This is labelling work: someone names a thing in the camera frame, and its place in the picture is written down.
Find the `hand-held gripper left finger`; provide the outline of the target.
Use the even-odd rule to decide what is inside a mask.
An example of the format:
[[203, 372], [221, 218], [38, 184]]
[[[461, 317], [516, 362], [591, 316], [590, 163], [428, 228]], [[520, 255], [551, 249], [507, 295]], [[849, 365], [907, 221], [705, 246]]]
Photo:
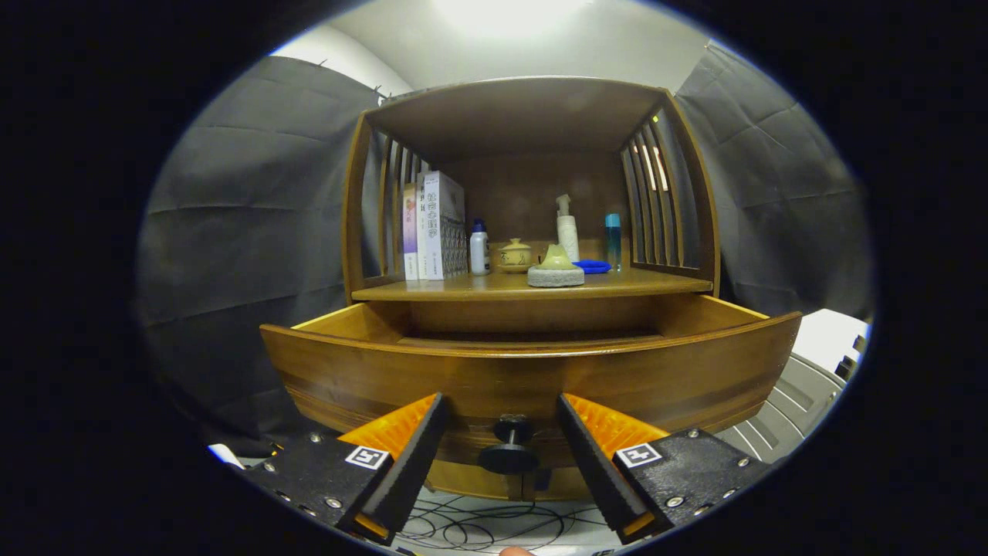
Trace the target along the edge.
[[434, 393], [338, 436], [314, 427], [243, 477], [308, 520], [389, 545], [415, 507], [448, 420], [447, 399]]

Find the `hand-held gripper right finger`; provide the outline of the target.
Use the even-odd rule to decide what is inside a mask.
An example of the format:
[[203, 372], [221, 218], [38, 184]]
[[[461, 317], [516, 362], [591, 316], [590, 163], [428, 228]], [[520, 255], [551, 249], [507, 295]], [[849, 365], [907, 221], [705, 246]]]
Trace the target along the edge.
[[597, 509], [624, 544], [696, 520], [772, 469], [701, 429], [666, 432], [579, 395], [559, 395], [557, 420]]

